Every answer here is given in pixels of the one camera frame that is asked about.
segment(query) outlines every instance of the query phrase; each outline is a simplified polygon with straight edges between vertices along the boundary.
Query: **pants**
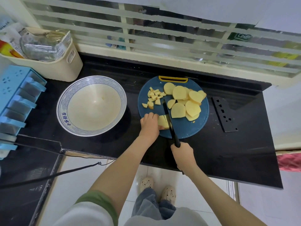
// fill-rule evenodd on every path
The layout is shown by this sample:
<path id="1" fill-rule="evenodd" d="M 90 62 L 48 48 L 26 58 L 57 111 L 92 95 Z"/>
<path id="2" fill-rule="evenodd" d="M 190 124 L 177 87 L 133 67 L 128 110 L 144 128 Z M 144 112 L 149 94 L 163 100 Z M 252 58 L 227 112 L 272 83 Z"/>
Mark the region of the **pants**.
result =
<path id="1" fill-rule="evenodd" d="M 145 216 L 154 220 L 167 220 L 176 210 L 169 201 L 156 201 L 157 195 L 152 188 L 146 188 L 136 199 L 132 216 Z"/>

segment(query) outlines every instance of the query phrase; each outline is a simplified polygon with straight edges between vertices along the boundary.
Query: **white bowl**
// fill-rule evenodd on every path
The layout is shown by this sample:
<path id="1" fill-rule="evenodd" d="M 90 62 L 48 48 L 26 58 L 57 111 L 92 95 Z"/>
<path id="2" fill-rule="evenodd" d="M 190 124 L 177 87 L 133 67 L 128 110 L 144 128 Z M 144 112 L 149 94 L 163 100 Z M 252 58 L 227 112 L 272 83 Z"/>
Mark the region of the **white bowl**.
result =
<path id="1" fill-rule="evenodd" d="M 89 76 L 65 89 L 58 100 L 62 127 L 77 136 L 91 137 L 113 128 L 126 110 L 126 93 L 114 79 Z"/>

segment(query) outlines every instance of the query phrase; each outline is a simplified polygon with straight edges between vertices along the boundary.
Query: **beige basket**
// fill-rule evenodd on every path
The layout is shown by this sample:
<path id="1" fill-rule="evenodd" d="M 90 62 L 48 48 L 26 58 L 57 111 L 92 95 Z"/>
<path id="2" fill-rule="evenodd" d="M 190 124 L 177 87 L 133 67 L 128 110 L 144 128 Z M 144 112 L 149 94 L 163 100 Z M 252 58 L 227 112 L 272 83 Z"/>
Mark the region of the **beige basket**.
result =
<path id="1" fill-rule="evenodd" d="M 45 32 L 48 30 L 27 28 L 30 32 Z M 2 57 L 8 58 L 12 62 L 20 66 L 26 66 L 33 68 L 36 72 L 48 79 L 55 79 L 65 82 L 74 81 L 83 66 L 82 60 L 73 44 L 71 43 L 65 52 L 64 56 L 53 62 L 41 62 L 30 59 L 20 59 L 16 57 L 9 57 L 0 54 Z"/>

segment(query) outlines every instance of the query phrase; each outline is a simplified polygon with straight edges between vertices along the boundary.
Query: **blue cutting board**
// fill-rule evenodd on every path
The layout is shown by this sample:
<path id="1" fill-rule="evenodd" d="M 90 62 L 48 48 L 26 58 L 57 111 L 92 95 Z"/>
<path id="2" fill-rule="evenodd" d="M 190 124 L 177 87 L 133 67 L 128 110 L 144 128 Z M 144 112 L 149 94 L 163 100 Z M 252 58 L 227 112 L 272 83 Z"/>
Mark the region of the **blue cutting board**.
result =
<path id="1" fill-rule="evenodd" d="M 139 96 L 138 96 L 138 111 L 140 117 L 144 117 L 146 113 L 157 113 L 159 115 L 165 115 L 164 108 L 163 108 L 163 99 L 165 99 L 166 103 L 170 100 L 173 99 L 172 95 L 166 95 L 163 98 L 161 98 L 161 105 L 154 105 L 153 110 L 149 108 L 144 108 L 142 106 L 142 103 L 147 103 L 148 102 L 148 91 L 150 90 L 149 88 L 152 87 L 153 89 L 159 89 L 160 92 L 163 92 L 163 86 L 165 83 L 168 81 L 162 81 L 159 79 L 159 77 L 154 77 L 150 79 L 145 85 L 142 87 L 140 90 Z M 193 80 L 188 79 L 186 83 L 180 83 L 180 82 L 173 82 L 176 86 L 184 86 L 187 87 L 188 89 L 193 89 L 195 91 L 202 90 L 202 88 L 195 83 Z M 178 135 L 179 139 L 184 139 L 187 137 L 190 137 L 197 133 L 199 130 L 201 130 L 204 125 L 206 124 L 206 121 L 209 116 L 209 103 L 207 97 L 202 101 L 201 104 L 201 113 L 199 117 L 195 120 L 195 123 L 192 121 L 188 121 L 186 117 L 183 118 L 171 118 L 172 124 L 174 126 L 175 133 Z M 171 139 L 171 134 L 170 130 L 161 130 L 160 131 L 160 136 L 166 137 Z"/>

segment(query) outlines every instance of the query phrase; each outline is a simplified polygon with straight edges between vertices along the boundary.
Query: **red cloth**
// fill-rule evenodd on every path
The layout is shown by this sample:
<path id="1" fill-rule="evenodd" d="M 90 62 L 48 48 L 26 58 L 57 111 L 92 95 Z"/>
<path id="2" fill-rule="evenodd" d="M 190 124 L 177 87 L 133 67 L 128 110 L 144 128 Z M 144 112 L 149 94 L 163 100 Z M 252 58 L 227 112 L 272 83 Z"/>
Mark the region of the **red cloth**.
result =
<path id="1" fill-rule="evenodd" d="M 301 172 L 301 153 L 280 155 L 277 160 L 280 170 Z"/>

